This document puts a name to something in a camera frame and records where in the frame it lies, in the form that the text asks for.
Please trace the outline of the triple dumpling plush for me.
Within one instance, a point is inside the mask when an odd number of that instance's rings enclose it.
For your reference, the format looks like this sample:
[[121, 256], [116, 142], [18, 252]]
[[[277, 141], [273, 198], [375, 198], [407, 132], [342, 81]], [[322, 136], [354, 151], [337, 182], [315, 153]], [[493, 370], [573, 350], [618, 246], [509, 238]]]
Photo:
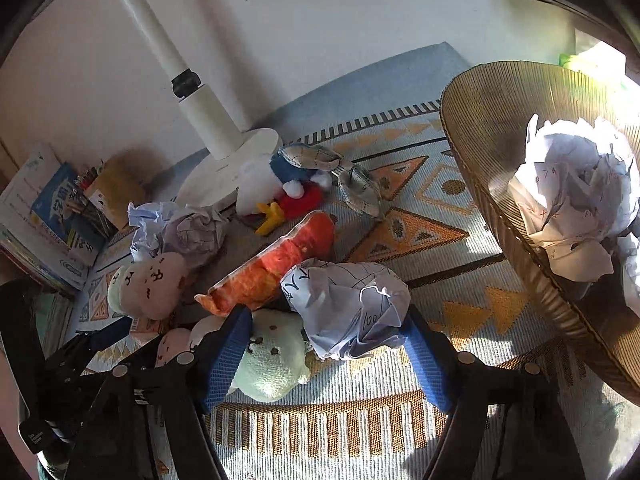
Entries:
[[[253, 330], [229, 391], [241, 391], [258, 402], [283, 399], [310, 378], [306, 365], [303, 321], [292, 312], [260, 309], [252, 314]], [[224, 324], [217, 315], [201, 318], [193, 328], [175, 328], [160, 341], [155, 365], [161, 367], [183, 351], [192, 351], [205, 335]]]
[[178, 252], [121, 266], [108, 284], [107, 304], [132, 318], [164, 320], [178, 306], [188, 275], [186, 259]]

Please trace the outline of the paper ball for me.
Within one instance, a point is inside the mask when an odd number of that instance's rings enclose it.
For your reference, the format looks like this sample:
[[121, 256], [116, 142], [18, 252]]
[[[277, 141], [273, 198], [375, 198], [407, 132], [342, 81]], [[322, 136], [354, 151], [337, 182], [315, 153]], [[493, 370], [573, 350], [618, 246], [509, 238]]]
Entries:
[[224, 244], [230, 222], [213, 206], [179, 206], [175, 202], [128, 205], [130, 244], [135, 262], [176, 252], [195, 270], [212, 260]]

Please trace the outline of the paper pile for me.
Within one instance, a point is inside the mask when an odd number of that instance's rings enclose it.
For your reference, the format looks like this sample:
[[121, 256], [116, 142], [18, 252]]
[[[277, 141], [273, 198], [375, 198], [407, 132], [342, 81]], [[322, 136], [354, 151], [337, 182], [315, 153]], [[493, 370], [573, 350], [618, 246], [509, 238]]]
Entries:
[[551, 271], [577, 283], [614, 272], [603, 242], [639, 212], [639, 169], [626, 136], [599, 116], [593, 124], [559, 119], [527, 124], [525, 160], [509, 193], [527, 236]]

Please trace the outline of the orange snack plush bag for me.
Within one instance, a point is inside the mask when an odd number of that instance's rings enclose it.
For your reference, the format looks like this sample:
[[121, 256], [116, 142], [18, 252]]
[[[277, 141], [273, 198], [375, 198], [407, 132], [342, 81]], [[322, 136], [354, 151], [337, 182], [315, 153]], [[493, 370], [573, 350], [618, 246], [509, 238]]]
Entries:
[[281, 278], [307, 259], [328, 260], [335, 226], [321, 210], [311, 211], [294, 228], [245, 261], [194, 300], [211, 314], [225, 318], [237, 304], [256, 311], [281, 295]]

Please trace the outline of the patterned blue table mat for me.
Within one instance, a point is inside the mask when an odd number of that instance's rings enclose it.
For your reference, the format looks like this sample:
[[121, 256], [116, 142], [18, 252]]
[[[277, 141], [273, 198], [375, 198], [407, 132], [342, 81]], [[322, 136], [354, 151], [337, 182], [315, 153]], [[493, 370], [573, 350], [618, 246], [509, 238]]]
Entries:
[[[639, 473], [639, 410], [585, 366], [528, 301], [477, 210], [439, 121], [464, 72], [449, 44], [357, 70], [267, 120], [285, 141], [323, 144], [375, 176], [385, 217], [326, 201], [338, 260], [377, 261], [409, 286], [434, 330], [489, 365], [540, 366], [559, 395], [590, 479]], [[232, 479], [419, 479], [446, 416], [425, 399], [404, 349], [357, 361], [308, 356], [306, 384], [262, 404], [242, 393], [206, 418]]]

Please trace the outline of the donald duck plush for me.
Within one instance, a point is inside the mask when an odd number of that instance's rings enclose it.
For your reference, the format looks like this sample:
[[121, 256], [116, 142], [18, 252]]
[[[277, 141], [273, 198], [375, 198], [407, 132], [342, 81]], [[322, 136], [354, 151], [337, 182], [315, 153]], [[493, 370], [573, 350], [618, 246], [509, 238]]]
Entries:
[[288, 220], [318, 208], [332, 186], [332, 176], [324, 170], [296, 167], [277, 153], [244, 162], [238, 183], [236, 214], [246, 220], [261, 214], [256, 234], [267, 236]]

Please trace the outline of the black mesh pen holder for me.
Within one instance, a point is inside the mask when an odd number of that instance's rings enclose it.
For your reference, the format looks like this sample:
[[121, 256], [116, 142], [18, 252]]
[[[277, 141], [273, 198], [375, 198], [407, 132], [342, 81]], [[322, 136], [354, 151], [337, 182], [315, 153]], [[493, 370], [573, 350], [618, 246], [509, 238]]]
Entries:
[[116, 234], [116, 228], [85, 196], [80, 194], [70, 196], [70, 208], [75, 214], [84, 218], [104, 240], [110, 240]]

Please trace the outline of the yellow paper pen cup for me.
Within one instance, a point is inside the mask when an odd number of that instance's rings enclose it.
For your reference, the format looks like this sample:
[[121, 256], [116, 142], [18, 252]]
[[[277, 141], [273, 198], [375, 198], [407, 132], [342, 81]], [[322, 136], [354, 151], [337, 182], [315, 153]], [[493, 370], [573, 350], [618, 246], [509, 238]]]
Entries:
[[128, 226], [128, 206], [145, 202], [143, 152], [120, 152], [100, 166], [98, 175], [85, 189], [85, 196], [116, 229]]

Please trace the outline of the blue cover book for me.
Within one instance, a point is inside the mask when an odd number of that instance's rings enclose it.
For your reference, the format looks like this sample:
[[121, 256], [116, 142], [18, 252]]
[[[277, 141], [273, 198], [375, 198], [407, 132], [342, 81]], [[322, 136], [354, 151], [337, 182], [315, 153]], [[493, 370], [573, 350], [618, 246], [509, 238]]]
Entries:
[[55, 171], [32, 205], [35, 214], [84, 266], [93, 266], [106, 240], [70, 208], [70, 196], [84, 195], [68, 162]]

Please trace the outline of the white workbook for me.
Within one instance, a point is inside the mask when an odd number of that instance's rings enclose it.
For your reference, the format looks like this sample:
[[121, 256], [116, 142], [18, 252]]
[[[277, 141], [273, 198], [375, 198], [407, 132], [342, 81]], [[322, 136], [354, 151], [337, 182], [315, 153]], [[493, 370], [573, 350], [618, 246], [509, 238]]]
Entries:
[[36, 260], [62, 278], [62, 250], [46, 229], [32, 221], [32, 205], [61, 167], [47, 143], [39, 143], [1, 193], [1, 224]]

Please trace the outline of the gold ribbed bowl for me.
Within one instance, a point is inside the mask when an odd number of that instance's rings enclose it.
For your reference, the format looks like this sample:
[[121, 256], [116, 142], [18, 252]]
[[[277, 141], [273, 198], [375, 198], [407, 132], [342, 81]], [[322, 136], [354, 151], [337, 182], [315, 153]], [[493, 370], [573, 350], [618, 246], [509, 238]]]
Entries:
[[639, 114], [620, 89], [534, 62], [470, 68], [440, 120], [506, 258], [587, 365], [639, 397]]

